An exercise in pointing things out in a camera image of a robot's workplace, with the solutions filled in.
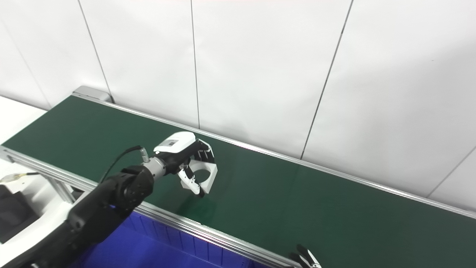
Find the white table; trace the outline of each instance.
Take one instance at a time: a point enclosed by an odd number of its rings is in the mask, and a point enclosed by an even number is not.
[[[46,111],[0,96],[0,144],[42,116]],[[34,172],[16,163],[0,159],[0,178],[12,173]],[[72,204],[62,200],[41,175],[24,176],[5,183],[16,193],[21,191],[41,218],[5,244],[0,244],[0,267],[40,242],[65,219]]]

